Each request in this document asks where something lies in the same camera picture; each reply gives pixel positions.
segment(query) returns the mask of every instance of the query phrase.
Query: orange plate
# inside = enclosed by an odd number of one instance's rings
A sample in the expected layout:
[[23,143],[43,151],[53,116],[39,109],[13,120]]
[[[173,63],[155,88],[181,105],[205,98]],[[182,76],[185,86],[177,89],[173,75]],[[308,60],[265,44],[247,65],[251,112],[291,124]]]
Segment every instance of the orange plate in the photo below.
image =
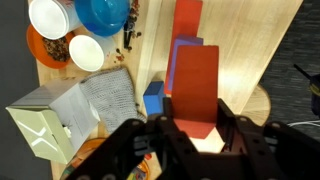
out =
[[[74,37],[73,33],[68,33],[66,35],[68,44],[70,43],[73,37]],[[70,62],[71,58],[69,58],[66,62],[55,61],[51,56],[48,55],[43,45],[42,38],[43,37],[30,24],[27,30],[27,42],[33,56],[42,64],[50,68],[62,69],[66,67]]]

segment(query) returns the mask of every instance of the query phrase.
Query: floor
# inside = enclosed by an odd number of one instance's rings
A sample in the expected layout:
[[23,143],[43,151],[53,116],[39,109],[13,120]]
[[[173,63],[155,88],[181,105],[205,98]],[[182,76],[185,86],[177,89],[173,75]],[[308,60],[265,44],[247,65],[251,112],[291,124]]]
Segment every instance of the floor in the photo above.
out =
[[0,7],[0,180],[51,179],[49,162],[34,156],[5,110],[39,85],[25,38],[27,4],[21,0],[0,1]]
[[[1,1],[0,7],[0,179],[51,179],[50,164],[34,157],[20,131],[4,108],[38,86],[34,58],[25,40],[29,24],[27,4],[21,0]],[[284,123],[315,120],[310,110],[308,80],[293,68],[299,64],[310,74],[320,71],[320,2],[304,0],[260,84],[272,103],[268,121]],[[320,140],[320,129],[297,127]]]
[[[304,0],[260,81],[271,98],[268,121],[291,123],[319,119],[311,111],[309,81],[293,67],[294,63],[311,75],[320,73],[318,0]],[[320,141],[320,127],[295,128]]]

